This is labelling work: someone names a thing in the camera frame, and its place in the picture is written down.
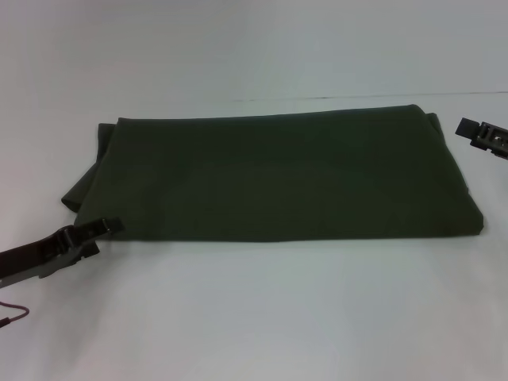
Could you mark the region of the dark green shirt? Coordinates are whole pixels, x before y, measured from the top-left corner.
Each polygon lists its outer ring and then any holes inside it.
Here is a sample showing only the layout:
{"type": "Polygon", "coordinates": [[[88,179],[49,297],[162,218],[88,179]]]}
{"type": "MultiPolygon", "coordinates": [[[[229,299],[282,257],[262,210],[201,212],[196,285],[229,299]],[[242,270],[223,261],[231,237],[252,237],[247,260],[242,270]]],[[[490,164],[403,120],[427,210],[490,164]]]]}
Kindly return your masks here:
{"type": "Polygon", "coordinates": [[[75,223],[121,241],[474,236],[484,218],[416,105],[257,117],[121,118],[63,196],[75,223]]]}

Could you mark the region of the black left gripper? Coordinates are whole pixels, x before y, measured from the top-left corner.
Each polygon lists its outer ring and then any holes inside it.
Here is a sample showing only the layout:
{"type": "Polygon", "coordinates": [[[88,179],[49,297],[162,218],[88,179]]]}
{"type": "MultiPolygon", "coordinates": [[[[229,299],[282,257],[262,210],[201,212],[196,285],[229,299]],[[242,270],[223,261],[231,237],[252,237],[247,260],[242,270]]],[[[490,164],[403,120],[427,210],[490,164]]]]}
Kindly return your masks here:
{"type": "Polygon", "coordinates": [[[121,220],[99,218],[83,225],[66,226],[39,241],[0,252],[0,288],[24,280],[52,275],[71,263],[100,253],[96,241],[100,237],[123,232],[121,220]],[[90,241],[79,247],[77,239],[90,241]]]}

